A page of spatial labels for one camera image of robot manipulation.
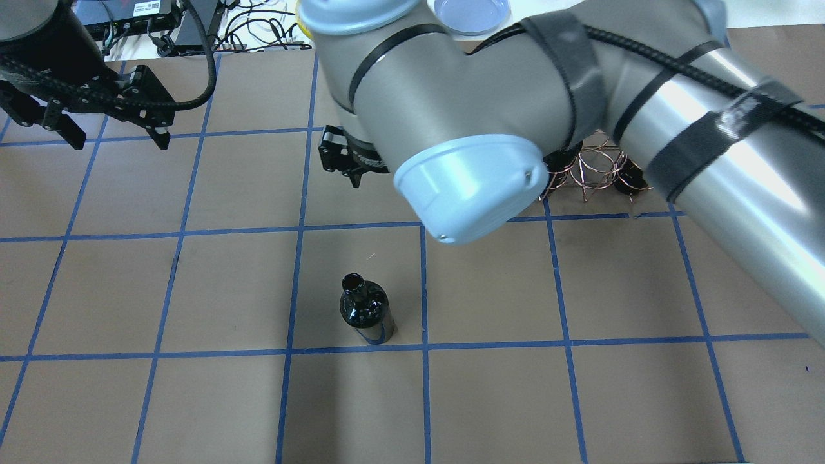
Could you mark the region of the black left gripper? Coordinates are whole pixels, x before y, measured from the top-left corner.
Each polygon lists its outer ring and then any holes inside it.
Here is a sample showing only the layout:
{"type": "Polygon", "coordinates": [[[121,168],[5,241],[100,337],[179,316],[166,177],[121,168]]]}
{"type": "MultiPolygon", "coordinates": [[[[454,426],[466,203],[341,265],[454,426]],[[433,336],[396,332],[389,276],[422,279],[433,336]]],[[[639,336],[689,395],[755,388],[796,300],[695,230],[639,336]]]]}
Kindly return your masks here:
{"type": "Polygon", "coordinates": [[[43,82],[2,64],[1,106],[18,126],[40,126],[81,150],[86,133],[64,109],[73,113],[103,113],[142,128],[160,150],[171,140],[168,127],[176,111],[159,104],[174,102],[156,74],[137,65],[118,76],[106,67],[95,41],[69,6],[4,6],[2,57],[27,65],[37,74],[73,87],[115,97],[117,106],[101,104],[74,92],[45,87],[43,82]],[[42,105],[35,98],[45,101],[42,105]]]}

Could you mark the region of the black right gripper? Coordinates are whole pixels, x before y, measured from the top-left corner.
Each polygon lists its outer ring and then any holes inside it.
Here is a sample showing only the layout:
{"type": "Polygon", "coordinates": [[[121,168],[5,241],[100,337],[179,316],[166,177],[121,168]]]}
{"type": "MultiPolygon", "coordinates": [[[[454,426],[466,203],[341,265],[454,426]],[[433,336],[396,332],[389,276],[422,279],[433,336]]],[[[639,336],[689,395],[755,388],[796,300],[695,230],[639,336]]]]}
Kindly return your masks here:
{"type": "Polygon", "coordinates": [[[357,139],[342,127],[327,124],[322,130],[318,152],[325,171],[339,171],[358,189],[368,171],[388,174],[389,168],[374,145],[357,139]]]}

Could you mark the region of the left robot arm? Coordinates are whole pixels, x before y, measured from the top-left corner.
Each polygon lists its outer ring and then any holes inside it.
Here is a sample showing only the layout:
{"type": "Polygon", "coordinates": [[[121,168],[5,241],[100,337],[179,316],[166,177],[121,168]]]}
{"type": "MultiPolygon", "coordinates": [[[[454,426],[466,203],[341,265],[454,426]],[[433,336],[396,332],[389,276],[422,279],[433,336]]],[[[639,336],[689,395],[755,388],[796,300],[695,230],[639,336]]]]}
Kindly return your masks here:
{"type": "Polygon", "coordinates": [[[19,126],[40,126],[74,149],[86,132],[72,113],[98,113],[145,129],[159,149],[168,149],[175,111],[127,108],[98,102],[95,92],[118,100],[173,97],[146,66],[120,75],[109,68],[68,1],[2,2],[2,109],[19,126]]]}

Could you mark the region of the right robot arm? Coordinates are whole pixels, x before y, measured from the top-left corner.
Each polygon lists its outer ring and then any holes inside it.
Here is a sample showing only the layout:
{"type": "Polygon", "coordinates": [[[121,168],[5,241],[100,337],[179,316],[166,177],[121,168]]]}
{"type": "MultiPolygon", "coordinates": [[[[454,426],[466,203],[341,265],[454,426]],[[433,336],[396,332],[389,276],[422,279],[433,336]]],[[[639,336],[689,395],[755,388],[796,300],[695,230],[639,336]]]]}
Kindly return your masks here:
{"type": "Polygon", "coordinates": [[[345,136],[437,241],[498,229],[603,130],[823,342],[823,120],[724,45],[720,1],[583,1],[463,51],[424,1],[302,1],[345,136]]]}

